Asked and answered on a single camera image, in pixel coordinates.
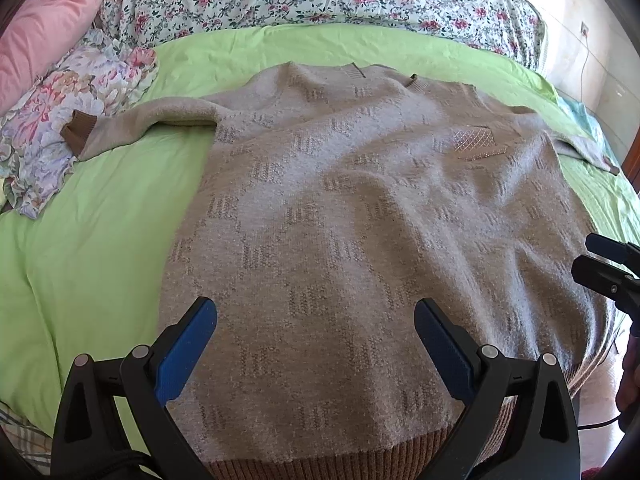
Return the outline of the right hand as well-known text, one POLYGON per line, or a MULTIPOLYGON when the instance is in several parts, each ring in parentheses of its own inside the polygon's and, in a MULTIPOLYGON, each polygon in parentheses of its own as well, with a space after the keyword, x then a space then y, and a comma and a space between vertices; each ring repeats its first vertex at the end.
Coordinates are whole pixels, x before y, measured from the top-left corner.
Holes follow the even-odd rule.
POLYGON ((616 394, 618 426, 626 432, 639 409, 639 338, 630 335, 623 360, 623 378, 616 394))

